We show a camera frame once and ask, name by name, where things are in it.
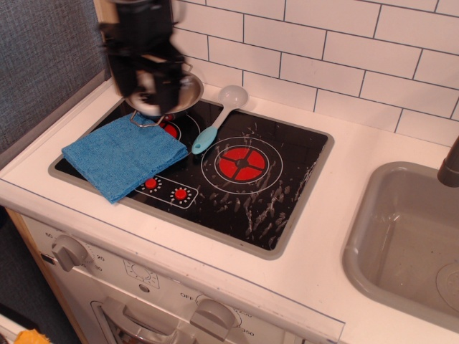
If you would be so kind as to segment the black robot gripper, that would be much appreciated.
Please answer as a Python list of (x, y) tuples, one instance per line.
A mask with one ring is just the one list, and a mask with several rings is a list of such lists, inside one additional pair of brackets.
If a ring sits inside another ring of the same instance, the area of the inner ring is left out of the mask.
[(171, 3), (115, 3), (117, 22), (100, 24), (111, 72), (123, 97), (138, 87), (137, 71), (153, 75), (161, 114), (179, 104), (184, 55), (172, 44)]

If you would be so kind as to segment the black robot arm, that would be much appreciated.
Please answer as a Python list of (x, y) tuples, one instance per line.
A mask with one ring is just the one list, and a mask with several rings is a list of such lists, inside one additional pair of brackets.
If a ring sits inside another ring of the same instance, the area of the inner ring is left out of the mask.
[(139, 88), (137, 73), (152, 76), (154, 99), (164, 115), (179, 104), (184, 55), (171, 42), (174, 28), (170, 1), (113, 1), (118, 21), (99, 29), (120, 94), (130, 97)]

